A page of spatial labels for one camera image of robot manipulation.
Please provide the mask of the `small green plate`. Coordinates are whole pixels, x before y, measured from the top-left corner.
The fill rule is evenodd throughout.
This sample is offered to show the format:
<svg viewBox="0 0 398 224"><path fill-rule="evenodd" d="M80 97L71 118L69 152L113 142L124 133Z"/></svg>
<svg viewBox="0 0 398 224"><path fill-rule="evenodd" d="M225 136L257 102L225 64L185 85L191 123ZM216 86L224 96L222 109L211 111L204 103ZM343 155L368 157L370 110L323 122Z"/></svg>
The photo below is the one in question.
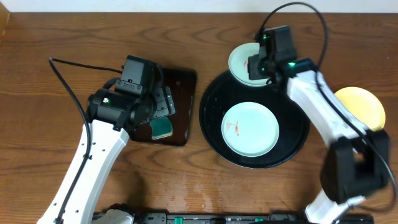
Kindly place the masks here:
<svg viewBox="0 0 398 224"><path fill-rule="evenodd" d="M267 79L250 80L248 73L248 58L259 53L258 43L246 43L236 47L228 59L228 67L233 77L240 83L250 87L267 85Z"/></svg>

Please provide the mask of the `green yellow sponge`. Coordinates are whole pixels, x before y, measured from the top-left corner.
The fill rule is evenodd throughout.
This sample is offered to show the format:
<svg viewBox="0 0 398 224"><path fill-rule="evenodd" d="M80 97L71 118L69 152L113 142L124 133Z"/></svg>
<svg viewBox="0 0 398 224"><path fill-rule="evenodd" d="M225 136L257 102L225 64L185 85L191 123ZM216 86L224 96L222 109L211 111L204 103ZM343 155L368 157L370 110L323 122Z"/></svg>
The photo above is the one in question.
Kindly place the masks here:
<svg viewBox="0 0 398 224"><path fill-rule="evenodd" d="M167 116L150 121L152 140L162 139L173 135L173 125Z"/></svg>

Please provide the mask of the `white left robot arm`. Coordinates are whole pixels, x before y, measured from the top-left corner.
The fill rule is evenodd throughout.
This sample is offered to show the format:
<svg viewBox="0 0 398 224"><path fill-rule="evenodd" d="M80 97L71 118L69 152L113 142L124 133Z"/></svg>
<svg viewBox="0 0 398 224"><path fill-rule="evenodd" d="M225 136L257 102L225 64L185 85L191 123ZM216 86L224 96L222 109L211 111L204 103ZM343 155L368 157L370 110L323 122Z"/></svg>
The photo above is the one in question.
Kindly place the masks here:
<svg viewBox="0 0 398 224"><path fill-rule="evenodd" d="M139 96L98 90L88 100L80 142L52 204L39 223L91 223L109 172L127 142L172 135L175 113L167 86Z"/></svg>

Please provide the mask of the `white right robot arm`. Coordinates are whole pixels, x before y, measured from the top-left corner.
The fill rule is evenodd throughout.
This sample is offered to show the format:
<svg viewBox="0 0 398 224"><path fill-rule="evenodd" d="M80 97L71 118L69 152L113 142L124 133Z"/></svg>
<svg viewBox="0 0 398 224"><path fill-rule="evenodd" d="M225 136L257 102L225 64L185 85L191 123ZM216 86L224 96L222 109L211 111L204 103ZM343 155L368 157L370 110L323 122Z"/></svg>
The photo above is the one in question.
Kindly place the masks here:
<svg viewBox="0 0 398 224"><path fill-rule="evenodd" d="M285 88L328 148L320 174L322 189L305 208L310 223L338 223L368 196L396 184L388 165L387 133L372 131L354 117L309 58L282 62L256 54L248 58L248 73L250 79Z"/></svg>

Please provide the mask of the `yellow plate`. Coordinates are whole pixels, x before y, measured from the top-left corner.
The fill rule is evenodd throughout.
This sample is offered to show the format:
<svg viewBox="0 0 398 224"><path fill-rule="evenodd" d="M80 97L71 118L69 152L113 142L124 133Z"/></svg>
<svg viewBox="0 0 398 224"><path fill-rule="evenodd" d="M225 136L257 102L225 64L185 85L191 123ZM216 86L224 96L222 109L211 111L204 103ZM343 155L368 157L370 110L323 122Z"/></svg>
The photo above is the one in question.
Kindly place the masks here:
<svg viewBox="0 0 398 224"><path fill-rule="evenodd" d="M384 107L370 91L349 86L335 92L348 111L372 131L382 130L386 122Z"/></svg>

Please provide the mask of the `large green plate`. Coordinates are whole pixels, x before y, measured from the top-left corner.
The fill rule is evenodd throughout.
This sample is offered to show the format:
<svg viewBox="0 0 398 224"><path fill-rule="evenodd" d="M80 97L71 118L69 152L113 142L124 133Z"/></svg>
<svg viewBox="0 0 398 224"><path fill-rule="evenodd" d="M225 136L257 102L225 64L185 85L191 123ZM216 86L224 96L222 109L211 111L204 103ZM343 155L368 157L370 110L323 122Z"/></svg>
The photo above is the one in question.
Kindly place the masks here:
<svg viewBox="0 0 398 224"><path fill-rule="evenodd" d="M271 110L255 102L238 103L223 116L221 135L235 153L246 157L267 154L279 138L279 124Z"/></svg>

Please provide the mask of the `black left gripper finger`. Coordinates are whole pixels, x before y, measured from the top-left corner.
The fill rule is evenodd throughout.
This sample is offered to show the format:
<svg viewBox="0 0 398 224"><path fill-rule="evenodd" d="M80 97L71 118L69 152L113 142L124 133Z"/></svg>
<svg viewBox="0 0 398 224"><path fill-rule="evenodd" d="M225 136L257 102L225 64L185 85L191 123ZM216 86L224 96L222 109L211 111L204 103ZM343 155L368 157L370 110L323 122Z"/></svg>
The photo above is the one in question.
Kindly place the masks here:
<svg viewBox="0 0 398 224"><path fill-rule="evenodd" d="M152 118L161 118L170 114L169 106L169 95L171 95L170 88L168 86L157 88L153 91L153 97L156 102L156 110L154 111Z"/></svg>
<svg viewBox="0 0 398 224"><path fill-rule="evenodd" d="M174 100L172 97L171 89L168 86L166 86L164 88L164 92L165 92L165 99L167 102L167 107L169 110L169 115L175 114L176 109L175 109L175 104L174 104Z"/></svg>

